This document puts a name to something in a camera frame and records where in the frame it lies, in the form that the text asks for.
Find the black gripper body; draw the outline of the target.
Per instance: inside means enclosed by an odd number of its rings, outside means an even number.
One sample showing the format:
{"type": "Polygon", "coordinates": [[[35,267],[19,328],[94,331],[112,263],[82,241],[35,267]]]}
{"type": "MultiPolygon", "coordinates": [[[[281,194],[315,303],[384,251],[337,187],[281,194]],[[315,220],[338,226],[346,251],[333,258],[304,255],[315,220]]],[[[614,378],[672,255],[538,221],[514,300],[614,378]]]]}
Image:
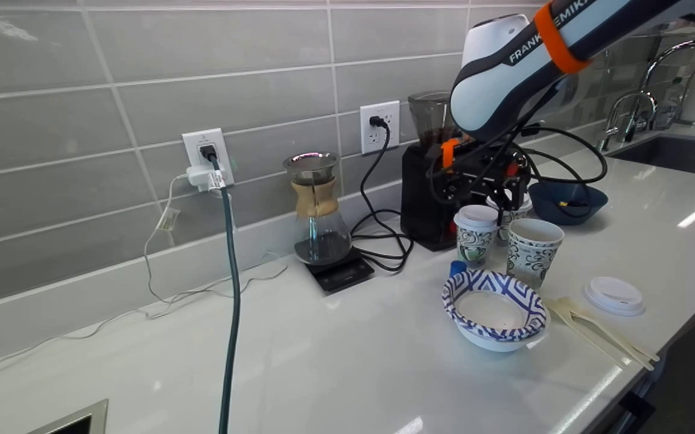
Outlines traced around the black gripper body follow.
{"type": "Polygon", "coordinates": [[[439,204],[492,200],[504,212],[525,204],[532,164],[514,141],[475,144],[469,137],[450,137],[428,156],[428,187],[439,204]]]}

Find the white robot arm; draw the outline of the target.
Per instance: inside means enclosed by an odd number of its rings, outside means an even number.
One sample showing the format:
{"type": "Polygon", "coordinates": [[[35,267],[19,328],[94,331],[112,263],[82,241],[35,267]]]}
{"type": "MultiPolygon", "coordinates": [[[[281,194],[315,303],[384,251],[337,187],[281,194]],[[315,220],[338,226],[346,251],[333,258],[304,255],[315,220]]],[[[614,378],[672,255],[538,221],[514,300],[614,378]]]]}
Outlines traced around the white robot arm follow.
{"type": "Polygon", "coordinates": [[[532,17],[469,28],[450,92],[455,126],[479,147],[508,139],[545,104],[550,86],[590,68],[623,35],[695,15],[695,0],[549,0],[532,17]]]}

